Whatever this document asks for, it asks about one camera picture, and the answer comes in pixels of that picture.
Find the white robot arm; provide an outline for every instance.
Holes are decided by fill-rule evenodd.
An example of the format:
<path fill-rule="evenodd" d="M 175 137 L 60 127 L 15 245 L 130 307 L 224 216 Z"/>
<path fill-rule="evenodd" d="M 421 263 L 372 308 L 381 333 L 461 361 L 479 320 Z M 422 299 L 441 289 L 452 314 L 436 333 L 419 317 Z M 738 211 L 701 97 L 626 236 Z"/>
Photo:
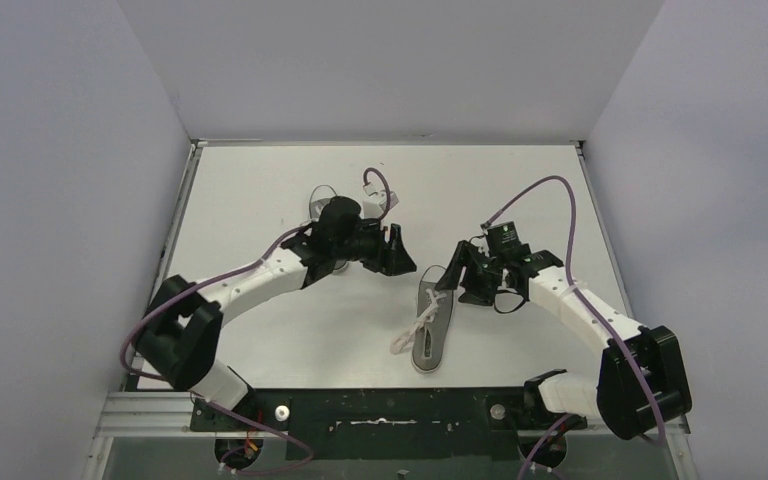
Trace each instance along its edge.
<path fill-rule="evenodd" d="M 601 358 L 598 381 L 565 370 L 553 370 L 525 382 L 526 404 L 549 414 L 601 417 L 620 438 L 631 439 L 656 425 L 652 405 L 643 392 L 622 347 L 628 349 L 654 396 L 663 418 L 676 418 L 691 408 L 690 390 L 678 340 L 666 327 L 648 329 L 573 281 L 563 262 L 549 251 L 532 253 L 522 244 L 513 222 L 485 225 L 486 254 L 461 241 L 437 290 L 464 288 L 461 303 L 494 306 L 500 291 L 516 293 L 546 309 Z M 601 312 L 608 328 L 594 318 L 582 297 Z"/>
<path fill-rule="evenodd" d="M 394 204 L 391 195 L 387 209 Z M 204 295 L 187 295 L 158 315 L 134 337 L 134 348 L 175 390 L 192 391 L 233 409 L 250 387 L 216 359 L 219 334 L 228 322 L 271 298 L 307 288 L 330 275 L 339 261 L 359 261 L 367 270 L 386 276 L 416 271 L 402 245 L 399 225 L 384 227 L 380 215 L 361 219 L 360 212 L 355 201 L 334 197 L 318 221 L 282 242 L 257 268 Z M 194 285 L 177 275 L 166 279 L 148 310 Z M 182 318 L 189 318 L 186 326 Z"/>

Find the shoelace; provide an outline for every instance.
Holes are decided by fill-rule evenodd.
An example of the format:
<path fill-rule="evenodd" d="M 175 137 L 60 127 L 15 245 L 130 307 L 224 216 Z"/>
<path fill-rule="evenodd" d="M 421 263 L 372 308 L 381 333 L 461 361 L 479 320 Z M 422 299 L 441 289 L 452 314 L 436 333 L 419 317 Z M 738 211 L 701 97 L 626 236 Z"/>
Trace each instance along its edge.
<path fill-rule="evenodd" d="M 396 339 L 393 340 L 393 343 L 390 344 L 390 353 L 393 355 L 401 353 L 406 346 L 413 343 L 416 338 L 416 332 L 418 332 L 419 329 L 425 327 L 426 323 L 434 321 L 434 317 L 437 315 L 437 310 L 440 310 L 440 300 L 446 298 L 445 293 L 435 292 L 431 288 L 426 288 L 425 293 L 428 294 L 428 300 L 431 303 L 418 317 L 416 317 L 413 325 L 407 331 L 396 337 Z"/>

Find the white enclosure wall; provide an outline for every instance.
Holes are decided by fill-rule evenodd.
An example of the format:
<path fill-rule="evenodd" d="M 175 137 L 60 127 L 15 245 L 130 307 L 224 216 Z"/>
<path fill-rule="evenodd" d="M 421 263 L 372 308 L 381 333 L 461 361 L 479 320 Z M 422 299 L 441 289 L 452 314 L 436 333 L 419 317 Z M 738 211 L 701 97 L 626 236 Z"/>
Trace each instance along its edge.
<path fill-rule="evenodd" d="M 582 140 L 663 0 L 120 0 L 197 138 Z"/>
<path fill-rule="evenodd" d="M 635 314 L 681 340 L 702 478 L 768 478 L 768 2 L 666 2 L 585 154 Z"/>
<path fill-rule="evenodd" d="M 187 151 L 115 0 L 0 1 L 0 479 L 80 476 Z"/>

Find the purple cable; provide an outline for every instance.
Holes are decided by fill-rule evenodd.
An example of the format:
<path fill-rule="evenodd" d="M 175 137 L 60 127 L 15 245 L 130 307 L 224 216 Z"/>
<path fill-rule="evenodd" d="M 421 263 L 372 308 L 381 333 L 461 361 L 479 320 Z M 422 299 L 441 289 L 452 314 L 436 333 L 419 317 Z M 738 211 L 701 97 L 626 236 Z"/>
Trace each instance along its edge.
<path fill-rule="evenodd" d="M 246 425 L 254 427 L 254 428 L 258 429 L 258 430 L 261 430 L 261 431 L 264 431 L 264 432 L 267 432 L 267 433 L 271 433 L 271 434 L 275 435 L 276 437 L 284 439 L 284 440 L 292 443 L 293 445 L 296 445 L 297 447 L 301 448 L 305 452 L 307 452 L 307 457 L 305 457 L 305 458 L 303 458 L 303 459 L 299 460 L 298 462 L 293 463 L 291 465 L 285 465 L 283 467 L 276 467 L 276 468 L 272 468 L 272 469 L 269 469 L 269 470 L 259 470 L 259 471 L 256 471 L 256 472 L 247 472 L 245 470 L 237 470 L 237 472 L 236 472 L 237 475 L 241 475 L 243 477 L 261 477 L 261 476 L 264 476 L 264 475 L 275 475 L 276 473 L 289 472 L 290 470 L 295 470 L 295 469 L 297 469 L 299 467 L 303 467 L 303 466 L 307 465 L 308 463 L 310 463 L 311 460 L 313 460 L 313 449 L 310 448 L 310 446 L 308 446 L 306 443 L 302 442 L 301 440 L 299 440 L 297 438 L 293 438 L 293 437 L 287 435 L 284 432 L 276 430 L 276 429 L 274 429 L 272 427 L 268 427 L 268 426 L 266 426 L 266 425 L 264 425 L 262 423 L 255 422 L 252 419 L 246 418 L 246 417 L 244 417 L 244 416 L 242 416 L 240 414 L 237 414 L 237 413 L 235 413 L 235 412 L 233 412 L 231 410 L 228 410 L 227 408 L 225 408 L 225 407 L 223 407 L 221 405 L 217 405 L 217 404 L 215 404 L 213 402 L 208 402 L 207 405 L 209 407 L 213 408 L 214 410 L 217 410 L 219 412 L 224 413 L 225 415 L 228 415 L 229 417 L 233 418 L 234 420 L 239 420 L 240 422 L 243 422 Z M 222 455 L 222 457 L 219 459 L 219 462 L 220 463 L 225 463 L 225 460 L 227 460 L 228 457 L 230 457 L 231 455 L 234 455 L 235 453 L 243 450 L 244 448 L 245 448 L 245 446 L 238 447 L 238 448 L 235 448 L 235 449 L 232 449 L 232 450 L 229 450 L 229 451 L 225 452 L 225 454 Z"/>
<path fill-rule="evenodd" d="M 384 217 L 387 216 L 388 213 L 390 213 L 390 184 L 387 183 L 387 179 L 384 178 L 384 174 L 381 173 L 380 170 L 374 167 L 369 167 L 366 170 L 363 171 L 363 185 L 367 186 L 369 185 L 369 174 L 374 173 L 378 176 L 378 178 L 381 179 L 381 183 L 384 184 L 384 194 L 387 196 L 386 203 L 384 204 L 384 213 L 381 214 L 380 217 L 378 217 L 378 220 L 384 220 Z"/>
<path fill-rule="evenodd" d="M 512 198 L 508 203 L 505 204 L 504 207 L 502 207 L 498 212 L 496 212 L 492 217 L 490 217 L 489 220 L 484 222 L 482 224 L 482 227 L 489 227 L 493 224 L 493 222 L 496 221 L 504 212 L 507 210 L 511 205 L 514 204 L 517 200 L 520 199 L 523 195 L 526 193 L 534 190 L 536 187 L 550 181 L 550 180 L 557 180 L 561 182 L 564 186 L 564 188 L 567 189 L 567 194 L 569 194 L 570 198 L 570 229 L 569 229 L 569 238 L 567 239 L 567 255 L 564 262 L 564 272 L 566 273 L 567 282 L 570 286 L 574 285 L 574 281 L 572 278 L 572 246 L 573 246 L 573 240 L 575 239 L 575 224 L 576 224 L 576 205 L 575 205 L 575 193 L 572 191 L 572 186 L 570 183 L 565 179 L 564 177 L 561 177 L 559 175 L 550 175 L 545 178 L 541 178 L 540 180 L 534 182 L 531 186 L 527 187 L 525 190 L 521 191 L 518 195 L 516 195 L 514 198 Z M 593 314 L 594 317 L 596 317 L 596 320 L 599 321 L 599 323 L 605 328 L 605 330 L 608 331 L 608 333 L 611 334 L 611 337 L 614 339 L 614 341 L 617 343 L 617 346 L 619 347 L 620 351 L 622 352 L 623 356 L 625 357 L 626 361 L 628 362 L 628 365 L 631 367 L 631 371 L 634 374 L 634 377 L 637 379 L 637 382 L 640 383 L 640 388 L 643 390 L 643 395 L 646 396 L 646 401 L 649 402 L 649 406 L 652 407 L 652 414 L 655 417 L 655 424 L 658 426 L 658 438 L 656 440 L 652 440 L 646 435 L 642 435 L 642 438 L 657 446 L 662 446 L 666 440 L 666 427 L 664 425 L 664 416 L 661 414 L 661 409 L 658 408 L 658 401 L 655 400 L 655 395 L 652 393 L 652 389 L 649 388 L 649 384 L 646 383 L 646 378 L 643 376 L 643 372 L 640 370 L 640 366 L 637 365 L 637 362 L 634 360 L 634 356 L 632 356 L 631 351 L 628 349 L 628 346 L 626 346 L 623 339 L 620 337 L 620 334 L 617 333 L 617 331 L 614 329 L 613 326 L 608 322 L 608 320 L 596 309 L 596 307 L 590 303 L 590 300 L 587 299 L 587 297 L 584 296 L 583 293 L 578 288 L 572 289 L 575 296 L 581 301 L 581 303 L 584 304 L 584 306 L 587 308 L 587 310 L 590 311 L 590 313 Z"/>
<path fill-rule="evenodd" d="M 213 278 L 209 278 L 201 283 L 197 283 L 193 285 L 192 287 L 184 290 L 183 292 L 179 293 L 178 295 L 175 295 L 174 297 L 170 298 L 163 304 L 161 304 L 159 307 L 155 308 L 151 312 L 149 312 L 148 315 L 143 317 L 142 320 L 140 320 L 136 325 L 134 325 L 134 328 L 131 329 L 130 332 L 128 332 L 128 336 L 125 338 L 125 341 L 122 343 L 122 346 L 119 348 L 119 363 L 122 365 L 122 368 L 128 371 L 128 373 L 131 373 L 133 375 L 136 375 L 138 377 L 145 377 L 145 378 L 151 378 L 154 380 L 161 380 L 163 381 L 164 378 L 160 375 L 155 375 L 152 373 L 145 373 L 143 371 L 137 370 L 136 368 L 130 366 L 128 364 L 128 346 L 131 345 L 131 343 L 134 342 L 134 339 L 137 337 L 137 335 L 140 334 L 140 332 L 143 331 L 146 325 L 149 324 L 152 320 L 157 318 L 160 314 L 168 310 L 172 305 L 175 305 L 176 303 L 180 302 L 184 298 L 188 297 L 189 295 L 201 290 L 204 287 L 213 285 L 215 283 L 221 282 L 222 280 L 226 280 L 231 277 L 236 277 L 237 275 L 241 275 L 243 273 L 249 272 L 251 270 L 254 270 L 255 268 L 259 267 L 265 258 L 268 258 L 269 255 L 272 255 L 272 252 L 275 251 L 276 248 L 278 248 L 278 245 L 281 244 L 281 242 L 284 241 L 285 238 L 294 235 L 297 232 L 300 232 L 307 228 L 307 225 L 302 227 L 296 227 L 292 230 L 289 230 L 282 234 L 280 237 L 278 237 L 274 242 L 272 242 L 272 245 L 269 246 L 269 248 L 266 249 L 266 252 L 255 260 L 254 262 L 244 266 L 240 267 L 236 270 L 231 270 L 230 272 L 223 273 L 221 275 L 217 275 Z"/>
<path fill-rule="evenodd" d="M 551 435 L 552 432 L 557 430 L 558 427 L 563 425 L 563 423 L 566 422 L 567 419 L 569 419 L 570 417 L 572 417 L 572 415 L 570 415 L 569 413 L 565 413 L 561 418 L 557 419 L 555 423 L 553 423 L 552 426 L 549 427 L 548 430 L 546 430 L 546 433 L 544 433 L 543 436 L 540 437 L 540 440 L 537 440 L 537 443 L 535 443 L 534 446 L 531 447 L 531 451 L 528 452 L 528 456 L 525 457 L 525 462 L 522 463 L 522 467 L 520 467 L 519 469 L 517 480 L 522 480 L 523 478 L 525 478 L 525 472 L 528 471 L 528 466 L 531 465 L 531 460 L 534 459 L 534 454 L 536 454 L 537 450 L 543 446 L 543 443 L 546 442 L 546 440 L 549 438 L 549 435 Z"/>

